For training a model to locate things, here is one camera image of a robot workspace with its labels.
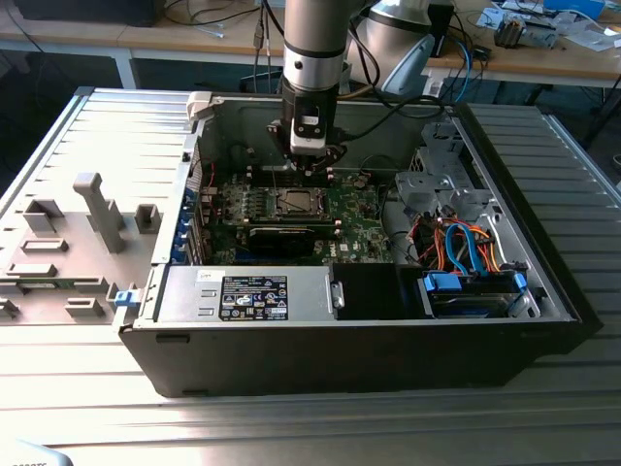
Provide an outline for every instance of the connector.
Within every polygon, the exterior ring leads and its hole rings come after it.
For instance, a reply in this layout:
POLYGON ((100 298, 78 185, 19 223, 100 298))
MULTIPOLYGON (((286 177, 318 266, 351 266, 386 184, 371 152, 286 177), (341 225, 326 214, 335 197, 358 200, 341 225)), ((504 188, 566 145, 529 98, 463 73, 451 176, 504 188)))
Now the connector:
POLYGON ((254 39, 252 41, 252 44, 254 45, 255 50, 263 49, 263 40, 264 40, 263 34, 264 34, 263 21, 259 20, 259 22, 256 23, 256 28, 254 29, 254 39))

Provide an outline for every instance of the wire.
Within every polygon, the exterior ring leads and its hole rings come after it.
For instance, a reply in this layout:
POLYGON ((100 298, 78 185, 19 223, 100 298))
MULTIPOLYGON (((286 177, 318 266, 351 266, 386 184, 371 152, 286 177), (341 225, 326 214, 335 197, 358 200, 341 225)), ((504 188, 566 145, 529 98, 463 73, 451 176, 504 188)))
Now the wire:
POLYGON ((28 34, 28 33, 27 33, 24 29, 23 29, 23 27, 21 27, 21 25, 19 25, 19 23, 18 23, 18 22, 16 21, 16 19, 13 17, 13 14, 11 13, 11 10, 9 10, 9 2, 8 2, 8 1, 5 1, 5 2, 4 2, 4 9, 5 9, 5 11, 7 12, 7 15, 9 15, 9 18, 11 19, 11 21, 13 22, 13 24, 17 27, 17 29, 19 29, 19 30, 21 31, 21 33, 24 35, 24 37, 25 37, 26 39, 28 39, 28 41, 30 42, 30 44, 32 44, 32 45, 35 47, 35 49, 37 49, 37 50, 38 50, 40 53, 42 53, 42 54, 43 54, 43 55, 44 55, 47 59, 49 59, 49 62, 53 65, 53 67, 54 67, 54 68, 56 68, 56 71, 58 71, 58 73, 60 73, 60 75, 61 75, 61 76, 65 79, 65 81, 66 81, 66 82, 70 85, 70 87, 72 87, 72 88, 76 88, 76 87, 78 87, 78 86, 76 85, 76 83, 74 83, 74 81, 73 81, 71 78, 69 78, 69 76, 67 76, 67 74, 66 74, 64 71, 62 71, 62 68, 60 68, 60 67, 56 64, 56 62, 55 62, 53 59, 51 59, 51 57, 50 57, 50 56, 48 56, 48 54, 47 54, 47 53, 46 53, 43 49, 41 49, 41 47, 39 47, 39 44, 37 44, 37 43, 34 41, 34 39, 33 39, 32 37, 30 37, 30 34, 28 34))
POLYGON ((345 135, 343 140, 344 141, 356 141, 358 139, 364 138, 365 136, 367 136, 368 134, 370 134, 374 130, 376 130, 378 127, 380 127, 386 120, 388 120, 393 115, 395 115, 405 105, 410 105, 410 104, 414 104, 414 103, 418 103, 418 104, 431 103, 433 105, 438 106, 438 109, 436 111, 434 111, 433 113, 431 113, 431 114, 427 114, 427 115, 423 115, 423 116, 411 116, 411 117, 415 117, 417 119, 428 119, 428 118, 438 117, 438 116, 440 116, 444 112, 444 104, 442 103, 442 101, 440 99, 438 99, 436 97, 432 97, 431 95, 416 95, 414 97, 410 97, 409 99, 406 99, 403 102, 400 102, 399 104, 397 104, 395 107, 390 109, 386 113, 386 115, 384 115, 376 123, 372 124, 367 129, 362 131, 361 133, 345 135))
POLYGON ((494 269, 496 272, 500 272, 501 268, 498 266, 498 262, 496 262, 496 253, 494 252, 494 245, 490 245, 490 256, 492 257, 492 264, 494 265, 494 269))
POLYGON ((230 6, 233 5, 233 2, 235 0, 228 0, 229 3, 227 5, 222 6, 222 7, 204 8, 204 9, 199 10, 198 12, 193 13, 193 14, 190 13, 190 0, 185 0, 185 1, 187 3, 187 12, 189 14, 190 20, 194 21, 196 19, 196 17, 198 17, 198 16, 200 16, 200 15, 202 15, 204 13, 219 12, 219 11, 222 11, 222 10, 226 10, 227 8, 229 8, 230 6))
POLYGON ((466 240, 468 241, 468 252, 470 255, 470 261, 473 264, 473 269, 481 275, 487 275, 487 271, 483 268, 478 255, 476 255, 476 241, 474 239, 473 231, 462 223, 453 223, 446 230, 446 238, 444 241, 446 244, 446 255, 448 256, 448 259, 462 272, 462 274, 468 275, 468 269, 455 258, 455 254, 453 253, 453 244, 451 240, 453 234, 458 228, 461 228, 466 235, 466 240))
POLYGON ((358 54, 360 55, 360 63, 362 64, 362 69, 364 70, 365 78, 367 79, 367 82, 370 85, 375 87, 377 83, 379 83, 379 78, 381 77, 381 72, 379 71, 379 64, 377 63, 377 60, 373 56, 373 54, 369 51, 369 49, 367 49, 367 47, 363 44, 363 42, 358 37, 358 33, 356 32, 356 27, 354 26, 353 21, 349 22, 349 35, 351 36, 353 41, 356 43, 356 46, 358 48, 358 54), (369 57, 369 59, 371 60, 371 63, 373 64, 373 67, 376 70, 376 77, 373 79, 373 81, 371 81, 371 75, 369 75, 369 69, 367 68, 367 62, 365 60, 363 53, 369 57))
POLYGON ((490 272, 492 270, 492 266, 489 263, 489 259, 487 258, 487 253, 481 246, 477 246, 476 249, 481 253, 483 260, 485 261, 485 269, 490 272))
POLYGON ((386 160, 388 162, 390 162, 390 164, 396 169, 396 170, 401 170, 399 168, 399 166, 397 165, 397 162, 395 162, 391 157, 389 157, 388 155, 384 154, 384 153, 373 153, 371 155, 369 155, 368 157, 366 157, 362 162, 360 162, 360 167, 359 170, 362 172, 363 167, 365 166, 365 163, 367 163, 369 160, 371 160, 372 158, 377 157, 377 158, 381 158, 383 160, 386 160))
POLYGON ((455 102, 459 102, 464 96, 464 92, 466 92, 466 88, 468 87, 468 80, 470 79, 470 72, 473 69, 473 62, 472 62, 470 53, 468 52, 468 49, 466 48, 466 46, 462 42, 458 41, 457 39, 454 39, 454 41, 462 49, 462 52, 466 56, 466 65, 467 65, 466 78, 464 79, 462 90, 457 96, 457 98, 455 99, 455 102))
POLYGON ((254 50, 254 63, 252 64, 252 84, 254 85, 254 93, 257 93, 257 85, 256 85, 256 67, 259 64, 259 51, 260 49, 254 50))
POLYGON ((265 50, 268 55, 268 94, 272 93, 272 52, 270 50, 270 19, 265 12, 265 50))
POLYGON ((178 3, 182 2, 183 0, 175 0, 173 3, 171 3, 170 5, 168 5, 165 9, 164 9, 164 17, 166 19, 168 19, 170 22, 173 22, 174 24, 180 24, 182 26, 205 26, 207 24, 214 24, 216 22, 222 22, 222 21, 226 21, 227 19, 232 19, 234 17, 240 17, 241 15, 247 15, 249 13, 254 13, 254 12, 258 12, 259 11, 259 7, 256 8, 252 8, 250 10, 244 10, 242 12, 238 12, 238 13, 234 13, 232 15, 229 15, 228 17, 221 17, 219 19, 214 19, 212 21, 192 21, 192 22, 184 22, 184 21, 179 21, 177 19, 173 19, 172 17, 170 17, 170 15, 168 14, 168 12, 170 11, 170 9, 172 7, 174 7, 175 5, 177 5, 178 3))
POLYGON ((280 35, 284 37, 284 30, 282 29, 282 26, 280 26, 280 23, 278 22, 276 16, 274 15, 274 12, 272 11, 272 7, 270 6, 270 3, 268 2, 268 0, 261 0, 261 4, 265 7, 265 10, 268 12, 268 15, 270 15, 270 18, 272 19, 272 22, 274 23, 274 26, 276 27, 280 35))
MULTIPOLYGON (((354 26, 353 21, 349 22, 349 35, 352 37, 352 39, 356 43, 356 46, 358 49, 358 55, 360 56, 360 63, 362 64, 362 69, 364 71, 365 78, 368 83, 368 85, 365 85, 364 87, 359 89, 357 92, 359 92, 359 95, 363 95, 363 94, 366 94, 369 90, 371 90, 375 98, 377 99, 377 101, 379 101, 381 105, 383 105, 387 109, 392 109, 393 108, 392 104, 388 102, 386 99, 384 99, 376 89, 376 85, 377 83, 379 83, 379 79, 381 77, 379 65, 377 64, 377 60, 373 56, 373 54, 369 51, 369 49, 365 47, 364 43, 360 40, 360 37, 358 36, 356 27, 354 26), (371 75, 369 74, 369 67, 367 66, 367 60, 365 60, 365 56, 364 56, 365 54, 371 59, 373 66, 376 70, 376 77, 374 80, 371 80, 371 75)), ((410 115, 405 112, 402 112, 401 110, 399 110, 397 114, 401 117, 414 118, 414 119, 417 118, 416 115, 410 115)))
POLYGON ((597 21, 595 21, 594 19, 592 19, 591 17, 585 15, 582 12, 579 12, 578 10, 557 10, 557 13, 561 13, 561 12, 567 12, 567 13, 573 13, 574 15, 578 15, 579 17, 583 17, 585 19, 587 19, 588 21, 591 22, 591 24, 594 24, 595 26, 597 26, 599 29, 605 31, 605 27, 601 26, 597 21))

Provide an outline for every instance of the gray plastic panel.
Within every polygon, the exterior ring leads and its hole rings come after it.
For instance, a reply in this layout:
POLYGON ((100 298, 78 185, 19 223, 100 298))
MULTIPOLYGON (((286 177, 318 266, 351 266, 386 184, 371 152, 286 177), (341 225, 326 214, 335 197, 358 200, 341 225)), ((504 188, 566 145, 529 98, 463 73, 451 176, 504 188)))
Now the gray plastic panel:
MULTIPOLYGON (((63 121, 53 144, 0 219, 0 270, 15 264, 49 263, 57 278, 103 277, 126 289, 143 286, 150 268, 156 235, 140 234, 134 214, 139 205, 155 205, 166 215, 168 197, 189 131, 185 114, 186 92, 95 89, 63 121), (108 253, 101 234, 86 218, 84 199, 74 191, 78 173, 97 172, 106 199, 114 199, 125 227, 119 234, 121 253, 108 253), (36 239, 22 217, 33 199, 53 199, 63 217, 51 218, 56 230, 51 239, 64 240, 61 251, 24 251, 24 240, 36 239)), ((4 288, 4 294, 10 291, 4 288)), ((85 317, 91 323, 112 321, 114 309, 106 300, 108 287, 97 292, 76 289, 32 289, 24 295, 7 294, 19 307, 13 320, 2 325, 84 323, 66 311, 68 298, 96 298, 104 316, 85 317)))
POLYGON ((596 312, 621 312, 621 206, 614 186, 537 109, 471 108, 596 312), (509 126, 536 129, 515 136, 509 126))

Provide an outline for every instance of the desk leg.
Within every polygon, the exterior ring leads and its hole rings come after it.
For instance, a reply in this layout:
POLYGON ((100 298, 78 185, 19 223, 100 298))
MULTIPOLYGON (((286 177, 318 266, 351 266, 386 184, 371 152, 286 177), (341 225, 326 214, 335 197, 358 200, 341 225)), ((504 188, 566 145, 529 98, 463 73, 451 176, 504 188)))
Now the desk leg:
POLYGON ((120 49, 118 53, 114 55, 114 61, 116 62, 116 69, 118 70, 118 75, 120 76, 123 88, 140 88, 138 70, 136 69, 136 63, 134 63, 130 51, 127 49, 120 49))

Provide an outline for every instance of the blue drive bracket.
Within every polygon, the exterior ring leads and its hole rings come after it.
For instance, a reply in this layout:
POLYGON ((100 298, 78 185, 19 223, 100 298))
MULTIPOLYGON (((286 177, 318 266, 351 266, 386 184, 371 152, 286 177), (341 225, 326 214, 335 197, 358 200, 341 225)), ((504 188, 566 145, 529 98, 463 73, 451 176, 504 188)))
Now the blue drive bracket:
POLYGON ((425 289, 429 291, 461 291, 459 277, 446 273, 431 273, 423 280, 425 289))

